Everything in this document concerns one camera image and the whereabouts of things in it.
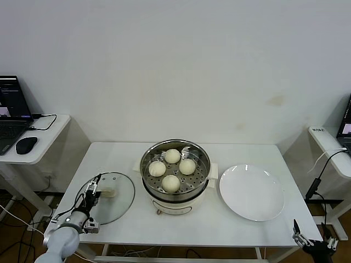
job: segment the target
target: power cord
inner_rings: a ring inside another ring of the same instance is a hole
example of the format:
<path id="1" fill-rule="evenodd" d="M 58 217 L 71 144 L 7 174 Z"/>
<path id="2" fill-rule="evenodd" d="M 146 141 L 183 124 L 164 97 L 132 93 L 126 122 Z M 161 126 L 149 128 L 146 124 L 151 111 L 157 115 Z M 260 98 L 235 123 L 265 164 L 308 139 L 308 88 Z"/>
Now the power cord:
<path id="1" fill-rule="evenodd" d="M 22 204 L 19 200 L 14 200 L 14 199 L 11 199 L 11 198 L 1 198 L 1 200 L 12 200 L 12 201 L 15 201 L 17 203 L 19 203 L 21 206 L 23 206 L 27 211 L 28 213 L 30 214 L 30 217 L 31 217 L 31 221 L 33 221 L 33 214 L 31 213 L 30 209 Z M 32 248 L 33 249 L 33 261 L 35 260 L 35 247 L 32 245 L 32 241 L 33 241 L 33 232 L 31 233 L 31 241 L 30 241 L 30 244 L 27 244 L 23 241 L 23 237 L 24 237 L 24 234 L 26 233 L 27 229 L 25 228 L 23 233 L 22 233 L 22 236 L 21 236 L 21 240 L 20 241 L 17 241 L 15 243 L 13 243 L 12 245 L 8 246 L 7 248 L 5 248 L 2 252 L 0 252 L 0 256 L 3 255 L 5 252 L 7 252 L 9 249 L 11 249 L 12 247 L 14 247 L 15 245 L 17 244 L 20 244 L 20 247 L 19 247 L 19 251 L 18 251 L 18 258 L 17 258 L 17 262 L 20 262 L 20 255 L 21 255 L 21 249 L 22 249 L 22 245 L 26 245 L 29 247 L 28 249 L 28 252 L 27 252 L 27 255 L 26 255 L 26 259 L 24 262 L 27 261 L 27 258 L 29 256 L 29 253 L 30 253 L 30 249 Z"/>
<path id="2" fill-rule="evenodd" d="M 84 194 L 81 193 L 81 194 L 78 196 L 78 198 L 76 198 L 75 203 L 73 204 L 73 206 L 72 206 L 69 210 L 66 210 L 66 211 L 64 211 L 64 212 L 61 212 L 61 213 L 57 214 L 56 217 L 55 217 L 55 219 L 58 219 L 60 216 L 62 216 L 62 215 L 64 215 L 64 214 L 66 214 L 66 213 L 72 211 L 73 209 L 75 209 L 76 204 L 78 203 L 78 201 L 79 201 L 79 199 L 80 199 L 81 196 L 83 197 L 83 200 L 84 200 Z"/>
<path id="3" fill-rule="evenodd" d="M 53 119 L 53 121 L 50 123 L 49 126 L 47 126 L 45 129 L 41 129 L 41 128 L 35 128 L 34 126 L 28 127 L 27 130 L 48 130 L 56 121 L 57 119 L 57 115 L 56 114 L 49 114 L 49 115 L 42 115 L 42 114 L 33 114 L 33 118 L 39 119 L 41 117 L 49 117 L 49 116 L 55 116 L 55 118 Z"/>
<path id="4" fill-rule="evenodd" d="M 150 247 L 150 248 L 147 248 L 147 249 L 145 249 L 145 250 L 135 251 L 135 250 L 132 250 L 132 249 L 127 250 L 127 249 L 125 248 L 125 246 L 123 246 L 123 247 L 124 247 L 124 249 L 125 249 L 125 251 L 126 251 L 125 253 L 117 253 L 117 252 L 113 252 L 113 251 L 112 251 L 111 254 L 114 255 L 114 256 L 130 256 L 130 255 L 132 255 L 132 254 L 137 254 L 138 257 L 140 258 L 141 256 L 139 255 L 139 253 L 143 253 L 146 257 L 148 257 L 148 255 L 145 254 L 145 252 L 156 248 L 156 246 L 154 245 L 154 246 L 152 246 L 152 247 Z M 158 249 L 158 251 L 157 251 L 157 258 L 160 256 L 161 249 L 162 249 L 162 246 L 160 246 L 159 249 Z"/>
<path id="5" fill-rule="evenodd" d="M 27 211 L 29 210 L 29 208 L 26 205 L 22 204 L 20 200 L 11 199 L 11 198 L 0 198 L 0 200 L 12 200 L 12 201 L 15 201 L 15 202 L 19 203 L 20 205 L 24 206 L 27 209 Z M 45 223 L 45 222 L 47 222 L 47 221 L 43 220 L 43 221 L 39 221 L 39 222 L 34 222 L 33 224 L 40 224 L 40 223 Z M 5 223 L 3 221 L 0 221 L 0 224 L 2 224 L 4 226 L 10 226 L 10 227 L 24 227 L 24 226 L 27 226 L 27 225 L 11 225 L 11 224 Z"/>
<path id="6" fill-rule="evenodd" d="M 319 186 L 320 183 L 322 182 L 322 180 L 321 180 L 320 178 L 321 178 L 321 176 L 322 176 L 322 174 L 323 174 L 325 168 L 327 167 L 328 162 L 331 160 L 331 158 L 333 158 L 333 156 L 335 156 L 335 155 L 337 155 L 337 154 L 339 154 L 339 153 L 341 153 L 341 152 L 347 152 L 347 150 L 342 150 L 342 151 L 339 151 L 339 152 L 336 152 L 336 153 L 332 154 L 332 155 L 328 158 L 328 160 L 325 162 L 325 165 L 324 165 L 324 167 L 323 167 L 323 169 L 322 169 L 322 172 L 320 173 L 320 175 L 318 176 L 318 178 L 315 178 L 315 179 L 314 179 L 314 181 L 312 182 L 311 186 L 309 187 L 309 189 L 308 189 L 308 191 L 307 191 L 307 193 L 306 193 L 306 197 L 305 197 L 306 200 L 311 199 L 312 196 L 315 194 L 315 192 L 318 190 L 318 186 Z"/>
<path id="7" fill-rule="evenodd" d="M 49 184 L 48 184 L 48 186 L 47 186 L 46 188 L 44 188 L 43 190 L 41 190 L 39 193 L 37 193 L 37 195 L 40 195 L 42 192 L 44 192 L 44 191 L 46 191 L 47 189 L 49 189 L 49 188 L 50 188 L 51 178 L 48 178 L 48 180 L 49 180 Z"/>
<path id="8" fill-rule="evenodd" d="M 313 169 L 316 167 L 317 165 L 317 162 L 327 153 L 327 152 L 330 152 L 330 151 L 339 151 L 339 150 L 347 150 L 346 148 L 337 148 L 337 149 L 330 149 L 330 150 L 327 150 L 325 151 L 324 153 L 322 153 L 318 159 L 316 160 L 316 162 L 314 163 L 313 167 L 311 168 L 310 171 L 308 171 L 307 173 L 309 174 L 311 171 L 313 171 Z"/>
<path id="9" fill-rule="evenodd" d="M 187 251 L 186 251 L 186 254 L 185 254 L 185 257 L 188 259 L 189 257 L 188 257 L 188 254 L 189 254 L 189 252 L 190 251 L 192 251 L 194 254 L 196 254 L 200 259 L 202 259 L 202 257 L 200 256 L 200 254 L 198 253 L 198 252 L 196 252 L 195 250 L 193 250 L 193 249 L 188 249 Z"/>

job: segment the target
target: white table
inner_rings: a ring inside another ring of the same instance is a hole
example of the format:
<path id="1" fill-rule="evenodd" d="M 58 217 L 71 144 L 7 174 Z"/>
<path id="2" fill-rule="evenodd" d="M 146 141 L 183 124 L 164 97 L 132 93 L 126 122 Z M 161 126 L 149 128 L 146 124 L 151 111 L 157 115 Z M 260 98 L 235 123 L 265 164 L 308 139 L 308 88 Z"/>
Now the white table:
<path id="1" fill-rule="evenodd" d="M 35 120 L 32 126 L 36 128 L 46 128 L 53 119 L 54 116 L 42 117 Z M 69 121 L 69 115 L 57 115 L 56 121 L 48 130 L 28 130 L 23 133 L 20 139 L 32 136 L 38 137 L 38 142 L 29 153 L 25 155 L 17 154 L 15 148 L 16 144 L 14 144 L 6 154 L 0 156 L 0 174 L 3 178 L 1 183 L 15 198 L 25 197 L 38 209 L 34 217 L 34 222 L 39 222 L 43 216 L 49 216 L 51 214 L 52 210 L 49 204 L 53 197 L 46 197 L 44 201 L 41 200 L 23 180 L 24 175 L 19 174 L 12 164 L 36 164 L 39 162 Z M 12 203 L 13 202 L 10 201 L 7 208 L 9 208 Z"/>
<path id="2" fill-rule="evenodd" d="M 338 127 L 309 128 L 309 133 L 323 152 L 330 149 L 342 148 L 336 139 L 337 132 Z M 329 158 L 335 152 L 337 151 L 330 151 L 325 155 Z M 349 154 L 344 152 L 339 153 L 335 155 L 330 162 L 341 177 L 351 179 L 351 158 Z M 327 224 L 333 226 L 340 240 L 348 240 L 349 238 L 338 218 L 351 209 L 351 194 L 346 196 L 344 201 L 338 204 L 334 209 L 329 204 L 327 204 L 326 208 L 328 212 Z M 313 218 L 317 225 L 324 222 L 324 216 L 314 216 Z"/>
<path id="3" fill-rule="evenodd" d="M 81 186 L 90 178 L 107 171 L 130 176 L 135 184 L 135 199 L 123 217 L 101 226 L 98 234 L 80 235 L 81 243 L 292 248 L 270 261 L 278 262 L 298 249 L 292 239 L 293 219 L 297 220 L 308 238 L 321 240 L 316 224 L 275 145 L 201 144 L 211 162 L 218 163 L 219 174 L 234 164 L 249 163 L 277 177 L 285 189 L 286 204 L 276 219 L 266 222 L 254 222 L 236 215 L 220 199 L 217 188 L 208 188 L 203 203 L 191 213 L 181 216 L 157 215 L 140 174 L 133 171 L 136 160 L 151 145 L 117 142 L 91 144 L 55 213 L 68 210 Z M 46 235 L 55 227 L 56 224 L 50 224 Z M 110 262 L 113 257 L 96 256 L 93 260 Z"/>

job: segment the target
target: laptop screen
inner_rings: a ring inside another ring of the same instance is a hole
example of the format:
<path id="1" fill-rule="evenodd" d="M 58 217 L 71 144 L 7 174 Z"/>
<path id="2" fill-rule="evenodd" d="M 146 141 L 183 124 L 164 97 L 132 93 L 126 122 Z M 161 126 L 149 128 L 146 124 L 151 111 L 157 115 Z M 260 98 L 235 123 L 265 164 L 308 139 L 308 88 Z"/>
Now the laptop screen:
<path id="1" fill-rule="evenodd" d="M 345 123 L 342 134 L 351 134 L 351 123 Z"/>
<path id="2" fill-rule="evenodd" d="M 32 120 L 16 76 L 0 76 L 0 121 Z"/>

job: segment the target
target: electric steamer pot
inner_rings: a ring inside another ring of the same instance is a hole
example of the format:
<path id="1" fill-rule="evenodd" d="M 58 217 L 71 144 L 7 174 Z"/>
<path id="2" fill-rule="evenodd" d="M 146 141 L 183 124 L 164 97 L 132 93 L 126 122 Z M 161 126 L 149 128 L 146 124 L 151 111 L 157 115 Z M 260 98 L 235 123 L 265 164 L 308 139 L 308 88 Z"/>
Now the electric steamer pot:
<path id="1" fill-rule="evenodd" d="M 165 161 L 165 153 L 169 149 L 176 149 L 181 154 L 181 159 L 192 159 L 196 163 L 196 170 L 191 175 L 183 175 L 179 171 L 179 162 L 170 164 Z M 161 161 L 166 166 L 166 172 L 161 177 L 153 177 L 149 173 L 149 165 L 154 161 Z M 207 153 L 191 141 L 172 139 L 159 142 L 149 148 L 140 162 L 140 172 L 143 184 L 148 193 L 157 200 L 170 204 L 181 204 L 198 197 L 208 184 L 208 174 L 211 162 Z M 163 190 L 162 179 L 173 174 L 180 180 L 180 188 L 175 193 Z"/>

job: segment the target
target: white wall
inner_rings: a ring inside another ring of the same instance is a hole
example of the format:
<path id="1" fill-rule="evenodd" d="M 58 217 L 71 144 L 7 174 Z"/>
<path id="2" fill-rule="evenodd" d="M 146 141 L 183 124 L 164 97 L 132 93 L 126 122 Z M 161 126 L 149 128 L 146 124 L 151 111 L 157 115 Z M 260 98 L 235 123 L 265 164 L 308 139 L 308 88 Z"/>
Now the white wall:
<path id="1" fill-rule="evenodd" d="M 6 1 L 0 73 L 17 74 L 32 108 L 69 113 L 91 141 L 185 138 L 285 153 L 306 127 L 338 125 L 350 10 L 342 0 Z M 285 156 L 295 178 L 313 158 L 297 145 Z"/>

